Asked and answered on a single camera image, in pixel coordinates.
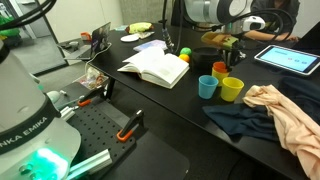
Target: wall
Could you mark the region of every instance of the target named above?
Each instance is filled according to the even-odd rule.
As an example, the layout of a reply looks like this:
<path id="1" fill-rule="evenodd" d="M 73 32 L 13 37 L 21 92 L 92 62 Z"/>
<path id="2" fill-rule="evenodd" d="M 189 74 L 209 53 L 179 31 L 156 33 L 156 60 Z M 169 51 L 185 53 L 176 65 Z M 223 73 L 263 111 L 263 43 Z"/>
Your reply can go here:
<path id="1" fill-rule="evenodd" d="M 46 17 L 58 42 L 79 38 L 109 21 L 111 28 L 123 24 L 118 0 L 57 0 Z"/>
<path id="2" fill-rule="evenodd" d="M 302 37 L 320 21 L 319 7 L 319 0 L 300 0 L 297 24 L 293 30 L 294 35 Z"/>
<path id="3" fill-rule="evenodd" d="M 163 0 L 119 0 L 122 10 L 123 22 L 131 24 L 136 22 L 158 22 L 162 20 Z M 171 22 L 173 0 L 167 1 L 167 24 Z"/>

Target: table surface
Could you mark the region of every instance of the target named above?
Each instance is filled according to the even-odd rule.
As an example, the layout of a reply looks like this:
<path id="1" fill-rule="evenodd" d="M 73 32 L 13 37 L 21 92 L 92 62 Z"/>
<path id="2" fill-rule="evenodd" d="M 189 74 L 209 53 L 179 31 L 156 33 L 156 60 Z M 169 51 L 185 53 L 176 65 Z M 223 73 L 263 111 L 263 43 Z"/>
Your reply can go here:
<path id="1" fill-rule="evenodd" d="M 208 131 L 271 169 L 292 179 L 306 179 L 297 157 L 293 156 L 289 151 L 282 149 L 280 144 L 248 136 L 230 137 L 205 115 L 202 110 L 203 106 L 226 104 L 219 98 L 219 90 L 215 92 L 214 97 L 210 100 L 204 100 L 198 96 L 199 76 L 204 73 L 211 74 L 211 72 L 190 70 L 175 87 L 170 90 L 142 81 L 133 73 L 121 73 L 117 71 L 118 68 L 125 65 L 125 63 L 122 62 L 123 60 L 137 53 L 132 49 L 133 47 L 153 39 L 162 39 L 160 24 L 154 24 L 154 26 L 154 35 L 131 43 L 120 41 L 121 37 L 127 35 L 126 32 L 111 31 L 111 48 L 97 56 L 90 64 L 117 82 L 124 84 L 172 113 Z M 179 28 L 168 27 L 168 31 L 172 41 L 177 44 Z M 201 42 L 200 38 L 202 35 L 203 33 L 201 32 L 183 29 L 180 49 L 182 47 L 194 49 L 208 46 Z M 261 49 L 243 50 L 243 52 L 247 54 L 247 58 L 242 60 L 229 75 L 241 79 L 245 84 L 244 89 L 235 100 L 235 103 L 242 102 L 241 97 L 244 96 L 245 92 L 247 92 L 252 85 L 273 84 L 277 87 L 279 79 L 284 75 L 292 75 L 276 73 L 273 69 L 270 69 L 270 67 L 254 62 L 253 57 L 259 51 L 261 51 Z M 306 79 L 320 84 L 320 79 L 316 78 L 319 77 L 319 74 L 320 72 L 317 70 Z"/>

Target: pink object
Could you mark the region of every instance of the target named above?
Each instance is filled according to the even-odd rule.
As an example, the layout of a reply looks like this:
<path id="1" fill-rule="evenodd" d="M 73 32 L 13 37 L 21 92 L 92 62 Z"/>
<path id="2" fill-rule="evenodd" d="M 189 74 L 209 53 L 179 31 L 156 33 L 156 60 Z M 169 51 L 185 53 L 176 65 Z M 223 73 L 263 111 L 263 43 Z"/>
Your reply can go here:
<path id="1" fill-rule="evenodd" d="M 243 100 L 250 107 L 268 108 L 281 146 L 298 156 L 310 179 L 320 179 L 320 126 L 272 85 L 252 86 Z"/>

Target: plate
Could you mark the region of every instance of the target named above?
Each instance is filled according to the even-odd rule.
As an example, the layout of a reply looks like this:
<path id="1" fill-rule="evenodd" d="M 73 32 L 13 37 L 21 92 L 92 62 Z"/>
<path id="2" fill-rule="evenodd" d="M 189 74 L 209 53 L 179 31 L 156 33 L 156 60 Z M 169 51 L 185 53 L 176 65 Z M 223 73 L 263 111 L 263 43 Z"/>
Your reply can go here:
<path id="1" fill-rule="evenodd" d="M 133 41 L 136 41 L 138 39 L 139 39 L 139 37 L 137 35 L 131 34 L 131 35 L 123 36 L 120 40 L 122 42 L 133 42 Z"/>

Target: yellow ball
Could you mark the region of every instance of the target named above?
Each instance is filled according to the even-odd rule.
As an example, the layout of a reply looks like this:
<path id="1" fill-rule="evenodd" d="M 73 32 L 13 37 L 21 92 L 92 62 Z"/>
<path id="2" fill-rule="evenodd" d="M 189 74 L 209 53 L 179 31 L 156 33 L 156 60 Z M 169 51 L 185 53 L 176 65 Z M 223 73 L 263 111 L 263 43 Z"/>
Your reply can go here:
<path id="1" fill-rule="evenodd" d="M 190 57 L 187 54 L 180 54 L 179 58 L 186 61 L 187 63 L 190 62 Z"/>

